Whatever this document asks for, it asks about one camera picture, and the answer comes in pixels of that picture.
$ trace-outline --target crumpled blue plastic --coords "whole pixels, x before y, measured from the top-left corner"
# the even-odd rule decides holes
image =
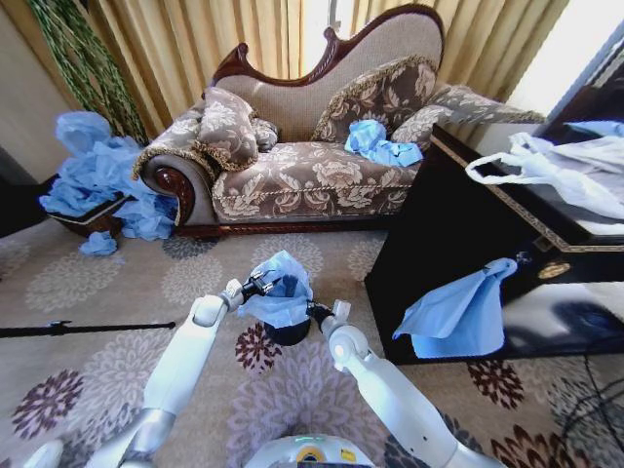
[[[80,217],[84,213],[116,197],[114,191],[89,190],[58,178],[48,195],[39,197],[39,203],[48,213]]]
[[[483,270],[428,292],[407,310],[392,337],[411,335],[419,358],[483,356],[505,340],[500,283],[518,268],[499,258]]]
[[[276,329],[301,324],[306,315],[308,300],[312,300],[308,274],[305,268],[288,252],[280,251],[252,270],[268,272],[263,281],[281,278],[268,295],[254,295],[238,308],[238,315],[253,315]]]
[[[72,157],[61,164],[50,193],[39,198],[47,212],[80,217],[122,192],[136,198],[114,214],[124,220],[125,236],[154,240],[171,235],[176,201],[131,179],[141,150],[131,137],[111,136],[106,119],[86,111],[61,114],[56,136]]]
[[[583,134],[601,137],[624,137],[624,123],[614,120],[590,120],[587,122],[565,122],[571,129]]]
[[[93,232],[89,240],[80,246],[80,252],[87,256],[111,255],[117,250],[117,243],[110,232]]]
[[[422,159],[414,143],[394,143],[386,138],[386,129],[376,120],[360,120],[349,126],[344,149],[385,166],[406,167]]]
[[[115,212],[115,217],[123,219],[121,233],[130,238],[146,241],[167,239],[174,228],[172,217],[176,201],[155,194],[145,194],[135,202],[126,202]]]
[[[110,138],[108,121],[96,112],[77,111],[60,114],[55,136],[73,156],[86,156],[96,141]]]

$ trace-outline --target white plastic bag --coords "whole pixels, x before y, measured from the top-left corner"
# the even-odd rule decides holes
[[[513,136],[509,153],[496,153],[479,158],[466,166],[466,174],[478,183],[499,185],[502,183],[552,185],[566,203],[581,207],[598,215],[624,219],[624,206],[606,187],[586,175],[563,169],[551,163],[543,154],[535,151],[535,145],[525,148],[525,140]],[[520,168],[517,175],[480,175],[479,166],[500,161]]]
[[[560,144],[553,146],[552,151],[591,164],[608,173],[622,174],[621,168],[624,167],[624,138],[620,136],[603,136],[580,143]]]

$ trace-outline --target black cup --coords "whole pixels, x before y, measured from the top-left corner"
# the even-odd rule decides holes
[[[294,346],[307,336],[310,331],[310,319],[291,327],[275,327],[264,324],[264,330],[269,338],[282,346]]]

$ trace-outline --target floral carpet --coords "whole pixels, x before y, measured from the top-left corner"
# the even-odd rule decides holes
[[[81,238],[48,220],[0,240],[1,324],[181,323],[196,296],[220,291],[230,278],[245,279],[286,249],[309,271],[317,300],[352,303],[351,322],[381,354],[363,279],[383,239],[382,232],[120,239],[114,255],[87,258],[77,251]],[[62,466],[84,466],[137,413],[172,334],[1,339],[0,467],[21,466],[57,438],[65,445]],[[401,369],[457,439],[510,467],[624,466],[621,356]],[[602,404],[595,386],[604,389]],[[316,327],[298,345],[281,347],[255,319],[233,314],[219,329],[193,400],[154,460],[167,467],[239,467],[265,442],[306,432],[350,439],[379,466],[425,466],[383,427],[354,379],[333,368]]]

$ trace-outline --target throw pillow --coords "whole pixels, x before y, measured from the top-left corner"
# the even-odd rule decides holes
[[[366,119],[380,122],[392,134],[430,97],[436,72],[426,58],[409,56],[360,75],[331,98],[312,139],[344,143],[349,125]]]
[[[204,99],[204,115],[193,147],[226,171],[243,171],[253,165],[257,144],[250,121],[252,107],[220,88],[207,88]]]
[[[453,111],[453,122],[541,123],[544,117],[532,110],[478,95],[467,86],[444,85],[427,104],[438,104]]]
[[[416,143],[421,150],[427,149],[433,124],[449,120],[452,114],[452,110],[443,105],[425,105],[409,117],[390,136],[390,140],[397,143]]]
[[[279,130],[275,124],[268,120],[252,118],[252,128],[255,134],[255,142],[258,151],[265,153],[277,143]]]

